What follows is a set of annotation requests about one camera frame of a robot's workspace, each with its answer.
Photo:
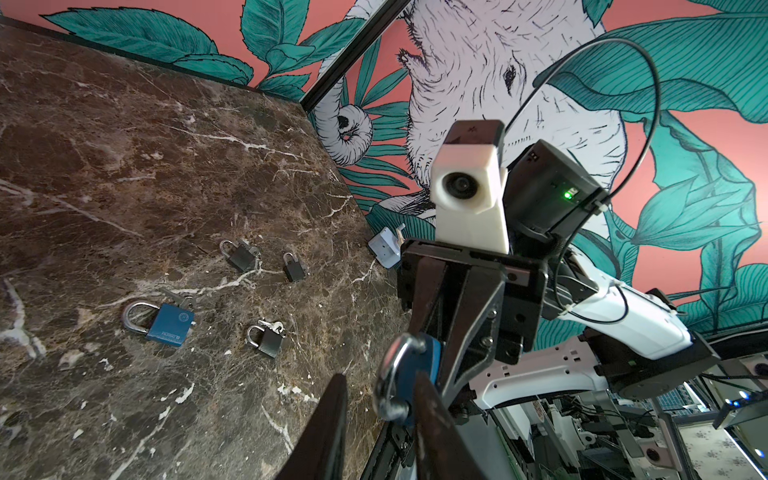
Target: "marble table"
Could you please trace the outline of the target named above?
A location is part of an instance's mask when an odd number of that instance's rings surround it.
[[[273,478],[335,372],[359,477],[406,317],[299,105],[0,25],[0,212],[0,477]],[[121,325],[160,286],[198,296],[179,349]]]

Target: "small black padlock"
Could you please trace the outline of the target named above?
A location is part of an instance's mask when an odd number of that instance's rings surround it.
[[[283,331],[283,324],[277,323],[277,325],[278,327],[275,329],[270,328],[269,325],[251,325],[248,327],[248,330],[245,334],[246,341],[260,352],[266,353],[272,358],[277,358],[277,353],[280,351],[280,347],[283,345],[283,339],[285,338],[284,336],[280,335]],[[253,332],[255,329],[261,330],[263,332],[261,340],[259,340],[258,343],[255,342],[250,336],[251,332]]]
[[[232,254],[229,254],[224,250],[224,245],[227,243],[231,243],[233,247],[236,247]],[[260,263],[258,249],[249,245],[245,240],[240,240],[239,244],[240,245],[235,246],[235,243],[230,240],[221,240],[221,243],[219,243],[219,251],[229,263],[243,273],[258,268]]]
[[[286,264],[283,270],[285,270],[288,280],[298,282],[306,276],[304,269],[301,267],[301,263],[299,263],[299,260],[293,253],[285,253],[283,255],[283,262]]]

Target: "logo on blue padlock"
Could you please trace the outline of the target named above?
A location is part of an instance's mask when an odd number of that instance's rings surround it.
[[[139,326],[131,321],[131,310],[137,306],[149,306],[157,310],[152,327]],[[143,333],[150,340],[172,346],[181,346],[184,343],[193,319],[194,313],[190,310],[169,303],[158,306],[146,300],[129,303],[123,309],[122,315],[123,325],[131,332]]]

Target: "padlock shackle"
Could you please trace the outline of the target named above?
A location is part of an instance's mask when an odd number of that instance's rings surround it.
[[[148,300],[134,300],[133,302],[126,305],[125,308],[123,308],[123,313],[121,315],[123,326],[129,329],[131,332],[142,333],[144,335],[147,335],[149,333],[148,328],[136,325],[131,321],[131,310],[133,310],[137,306],[149,306],[154,308],[155,310],[159,310],[160,307]]]
[[[237,245],[235,245],[235,243],[232,240],[221,240],[219,242],[219,251],[221,252],[222,255],[224,255],[224,258],[229,259],[230,254],[224,251],[224,245],[226,245],[227,243],[231,243],[232,247],[235,247],[235,248],[237,248]]]
[[[248,330],[246,330],[246,332],[245,332],[245,341],[246,341],[246,343],[250,344],[253,348],[258,349],[259,348],[259,344],[254,342],[253,339],[250,338],[250,333],[251,333],[251,331],[253,329],[261,330],[261,333],[266,332],[266,330],[262,326],[251,325],[251,326],[248,327]]]

